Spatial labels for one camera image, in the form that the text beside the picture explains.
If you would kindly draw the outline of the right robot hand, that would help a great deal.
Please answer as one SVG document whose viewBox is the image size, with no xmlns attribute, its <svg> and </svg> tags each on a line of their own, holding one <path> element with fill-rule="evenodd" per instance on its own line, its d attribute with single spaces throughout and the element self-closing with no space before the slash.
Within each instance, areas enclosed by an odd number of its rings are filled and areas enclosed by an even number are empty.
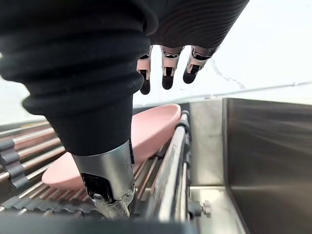
<svg viewBox="0 0 312 234">
<path fill-rule="evenodd" d="M 106 218 L 128 218 L 135 197 L 133 95 L 147 94 L 148 54 L 163 52 L 162 85 L 192 47 L 192 83 L 247 5 L 245 0 L 3 0 L 0 74 L 26 86 L 31 114 L 46 117 L 74 156 Z"/>
</svg>

